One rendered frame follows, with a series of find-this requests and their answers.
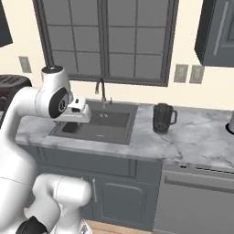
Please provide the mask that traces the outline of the dark wall cupboard corner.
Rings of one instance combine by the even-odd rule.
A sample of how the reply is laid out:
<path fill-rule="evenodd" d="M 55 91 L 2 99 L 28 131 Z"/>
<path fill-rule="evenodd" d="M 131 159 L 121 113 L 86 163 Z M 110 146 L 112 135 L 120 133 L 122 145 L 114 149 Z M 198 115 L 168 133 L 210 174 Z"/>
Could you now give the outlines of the dark wall cupboard corner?
<path fill-rule="evenodd" d="M 0 0 L 0 48 L 13 43 L 10 29 L 6 20 L 5 10 Z"/>

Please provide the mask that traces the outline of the dark framed window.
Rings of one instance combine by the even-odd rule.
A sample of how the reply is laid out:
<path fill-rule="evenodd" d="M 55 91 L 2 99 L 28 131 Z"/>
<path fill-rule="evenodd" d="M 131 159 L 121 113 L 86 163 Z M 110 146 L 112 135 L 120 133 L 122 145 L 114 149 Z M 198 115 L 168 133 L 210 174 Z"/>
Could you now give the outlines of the dark framed window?
<path fill-rule="evenodd" d="M 33 0 L 48 66 L 72 80 L 166 87 L 179 0 Z"/>

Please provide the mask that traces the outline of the dark metal sink faucet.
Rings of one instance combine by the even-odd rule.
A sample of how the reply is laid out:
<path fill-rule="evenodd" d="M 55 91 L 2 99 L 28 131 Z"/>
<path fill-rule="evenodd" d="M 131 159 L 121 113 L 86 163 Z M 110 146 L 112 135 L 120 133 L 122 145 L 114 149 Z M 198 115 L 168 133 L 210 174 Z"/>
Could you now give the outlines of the dark metal sink faucet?
<path fill-rule="evenodd" d="M 105 83 L 103 78 L 100 78 L 96 82 L 95 86 L 95 94 L 99 94 L 99 87 L 101 87 L 101 103 L 102 103 L 102 108 L 106 108 L 106 95 L 105 95 Z"/>

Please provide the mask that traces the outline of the dark grey false drawer front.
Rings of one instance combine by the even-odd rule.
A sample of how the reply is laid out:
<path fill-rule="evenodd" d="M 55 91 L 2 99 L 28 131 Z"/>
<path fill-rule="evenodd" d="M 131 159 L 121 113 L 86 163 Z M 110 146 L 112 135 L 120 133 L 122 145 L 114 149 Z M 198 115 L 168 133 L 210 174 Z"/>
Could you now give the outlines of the dark grey false drawer front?
<path fill-rule="evenodd" d="M 97 154 L 85 154 L 52 148 L 39 148 L 40 167 L 46 172 L 70 176 L 72 173 L 135 177 L 136 161 Z"/>

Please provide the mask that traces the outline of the dark grey sink basin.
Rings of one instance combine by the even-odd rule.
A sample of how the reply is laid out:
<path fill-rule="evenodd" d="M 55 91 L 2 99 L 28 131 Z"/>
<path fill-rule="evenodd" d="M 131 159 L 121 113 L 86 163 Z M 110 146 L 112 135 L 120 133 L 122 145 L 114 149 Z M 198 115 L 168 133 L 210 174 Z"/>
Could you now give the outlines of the dark grey sink basin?
<path fill-rule="evenodd" d="M 138 109 L 136 104 L 115 102 L 103 108 L 99 101 L 87 103 L 91 110 L 90 122 L 61 122 L 50 135 L 111 144 L 130 143 Z"/>

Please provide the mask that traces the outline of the grey dishwasher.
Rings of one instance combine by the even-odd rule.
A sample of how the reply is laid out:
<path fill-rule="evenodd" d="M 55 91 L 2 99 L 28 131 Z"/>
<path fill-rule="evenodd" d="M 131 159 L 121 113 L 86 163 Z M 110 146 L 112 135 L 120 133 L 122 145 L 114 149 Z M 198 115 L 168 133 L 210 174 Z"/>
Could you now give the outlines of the grey dishwasher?
<path fill-rule="evenodd" d="M 154 234 L 234 234 L 234 194 L 168 185 L 165 177 L 234 188 L 234 172 L 164 165 L 154 218 Z"/>

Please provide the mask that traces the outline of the dark grey wall cupboard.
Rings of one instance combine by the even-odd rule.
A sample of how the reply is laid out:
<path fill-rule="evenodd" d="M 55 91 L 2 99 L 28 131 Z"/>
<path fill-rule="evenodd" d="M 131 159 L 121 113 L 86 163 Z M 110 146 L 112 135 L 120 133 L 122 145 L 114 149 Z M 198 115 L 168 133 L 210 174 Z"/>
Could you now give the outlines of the dark grey wall cupboard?
<path fill-rule="evenodd" d="M 223 6 L 229 8 L 218 45 L 213 55 Z M 195 52 L 203 66 L 234 68 L 234 0 L 203 0 L 195 43 Z"/>

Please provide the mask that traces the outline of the grey wall outlet plate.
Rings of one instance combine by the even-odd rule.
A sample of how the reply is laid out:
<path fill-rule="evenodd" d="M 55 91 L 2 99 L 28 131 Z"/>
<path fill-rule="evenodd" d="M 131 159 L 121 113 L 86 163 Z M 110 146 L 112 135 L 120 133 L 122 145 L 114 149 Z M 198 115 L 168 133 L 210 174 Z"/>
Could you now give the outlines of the grey wall outlet plate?
<path fill-rule="evenodd" d="M 189 82 L 192 84 L 201 84 L 205 68 L 200 65 L 193 65 Z"/>
<path fill-rule="evenodd" d="M 174 82 L 185 83 L 187 70 L 188 70 L 187 64 L 177 64 L 175 66 Z"/>
<path fill-rule="evenodd" d="M 28 57 L 19 57 L 19 62 L 21 65 L 21 69 L 24 73 L 31 73 L 32 72 Z"/>

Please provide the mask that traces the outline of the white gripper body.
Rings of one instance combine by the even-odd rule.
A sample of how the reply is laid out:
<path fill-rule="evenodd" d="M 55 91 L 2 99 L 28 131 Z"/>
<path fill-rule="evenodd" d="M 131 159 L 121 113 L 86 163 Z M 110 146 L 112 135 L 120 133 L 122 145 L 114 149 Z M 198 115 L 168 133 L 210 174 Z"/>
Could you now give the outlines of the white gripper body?
<path fill-rule="evenodd" d="M 90 118 L 91 111 L 88 104 L 85 104 L 82 110 L 75 107 L 68 107 L 69 122 L 89 122 Z"/>

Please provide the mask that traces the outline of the dark transparent jug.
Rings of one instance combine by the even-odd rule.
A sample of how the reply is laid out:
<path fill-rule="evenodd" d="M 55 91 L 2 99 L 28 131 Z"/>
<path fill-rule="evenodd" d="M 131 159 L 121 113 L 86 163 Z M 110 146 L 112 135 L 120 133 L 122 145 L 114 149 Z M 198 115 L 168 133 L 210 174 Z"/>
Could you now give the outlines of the dark transparent jug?
<path fill-rule="evenodd" d="M 177 111 L 166 103 L 158 103 L 154 106 L 153 131 L 166 134 L 171 125 L 177 122 Z"/>

